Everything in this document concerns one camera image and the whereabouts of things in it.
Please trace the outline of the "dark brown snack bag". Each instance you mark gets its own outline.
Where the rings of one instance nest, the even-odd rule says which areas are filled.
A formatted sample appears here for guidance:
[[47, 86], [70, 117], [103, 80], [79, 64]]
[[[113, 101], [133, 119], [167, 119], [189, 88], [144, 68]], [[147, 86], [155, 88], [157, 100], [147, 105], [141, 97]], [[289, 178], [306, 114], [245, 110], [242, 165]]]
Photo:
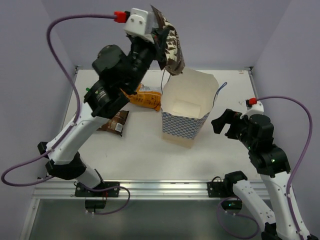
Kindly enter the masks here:
[[180, 75], [185, 68], [185, 60], [182, 53], [180, 38], [176, 28], [170, 23], [164, 14], [156, 7], [151, 5], [152, 12], [154, 13], [154, 19], [156, 21], [155, 29], [163, 29], [168, 27], [170, 29], [166, 39], [165, 48], [165, 67], [160, 67], [161, 70], [165, 69], [172, 76]]
[[127, 122], [129, 110], [120, 110], [112, 119], [97, 129], [99, 132], [109, 132], [122, 137]]

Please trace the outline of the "yellow snack bag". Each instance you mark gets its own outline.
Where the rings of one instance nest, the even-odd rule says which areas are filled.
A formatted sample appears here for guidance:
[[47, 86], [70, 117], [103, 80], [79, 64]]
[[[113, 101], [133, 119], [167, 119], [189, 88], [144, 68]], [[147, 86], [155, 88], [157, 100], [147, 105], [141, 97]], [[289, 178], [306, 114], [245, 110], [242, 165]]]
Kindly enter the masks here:
[[161, 109], [162, 91], [160, 87], [150, 87], [140, 83], [136, 94], [128, 95], [124, 91], [122, 92], [134, 105], [154, 109], [157, 112]]

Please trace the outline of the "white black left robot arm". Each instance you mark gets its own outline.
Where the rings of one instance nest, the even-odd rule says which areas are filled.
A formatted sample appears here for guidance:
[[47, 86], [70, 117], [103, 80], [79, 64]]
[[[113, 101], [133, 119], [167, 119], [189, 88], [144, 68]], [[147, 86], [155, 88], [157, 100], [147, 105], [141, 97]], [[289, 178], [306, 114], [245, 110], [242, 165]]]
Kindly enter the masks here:
[[43, 150], [50, 151], [45, 168], [50, 176], [63, 180], [77, 180], [86, 186], [92, 196], [103, 193], [104, 184], [97, 170], [88, 166], [79, 154], [80, 147], [98, 128], [112, 119], [130, 100], [153, 61], [166, 63], [165, 48], [169, 28], [154, 28], [151, 40], [128, 35], [130, 51], [125, 54], [115, 44], [100, 50], [92, 67], [98, 81], [77, 105], [74, 118], [48, 143], [41, 142]]

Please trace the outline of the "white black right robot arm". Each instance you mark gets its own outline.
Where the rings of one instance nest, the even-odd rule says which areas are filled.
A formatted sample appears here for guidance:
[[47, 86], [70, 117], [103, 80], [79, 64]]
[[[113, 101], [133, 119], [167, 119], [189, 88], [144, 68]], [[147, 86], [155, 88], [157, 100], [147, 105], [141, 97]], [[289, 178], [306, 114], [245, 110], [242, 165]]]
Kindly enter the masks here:
[[212, 120], [213, 131], [220, 134], [226, 124], [229, 139], [240, 141], [248, 150], [250, 162], [260, 175], [272, 207], [253, 190], [242, 171], [225, 175], [223, 192], [237, 196], [257, 222], [263, 240], [315, 240], [307, 229], [293, 193], [289, 178], [291, 168], [286, 153], [274, 144], [274, 125], [263, 114], [243, 116], [226, 109]]

